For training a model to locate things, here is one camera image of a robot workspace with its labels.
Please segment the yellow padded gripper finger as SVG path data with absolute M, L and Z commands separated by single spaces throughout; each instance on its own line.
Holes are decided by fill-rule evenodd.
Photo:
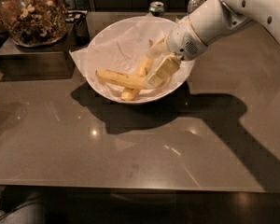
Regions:
M 172 76 L 181 65 L 181 61 L 174 55 L 160 56 L 147 75 L 149 87 L 157 88 Z
M 168 52 L 167 37 L 165 36 L 148 49 L 147 56 L 149 59 L 157 59 L 162 54 L 167 54 Z

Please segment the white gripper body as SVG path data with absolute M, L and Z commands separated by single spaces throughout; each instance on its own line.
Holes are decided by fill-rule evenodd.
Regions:
M 192 61 L 203 54 L 207 46 L 194 31 L 189 16 L 180 20 L 166 38 L 168 50 L 180 60 Z

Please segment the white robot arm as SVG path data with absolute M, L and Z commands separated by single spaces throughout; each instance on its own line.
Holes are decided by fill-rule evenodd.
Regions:
M 160 44 L 148 50 L 147 56 L 154 64 L 146 84 L 160 86 L 183 60 L 194 60 L 210 44 L 252 21 L 261 24 L 280 44 L 280 0 L 206 0 L 182 18 Z

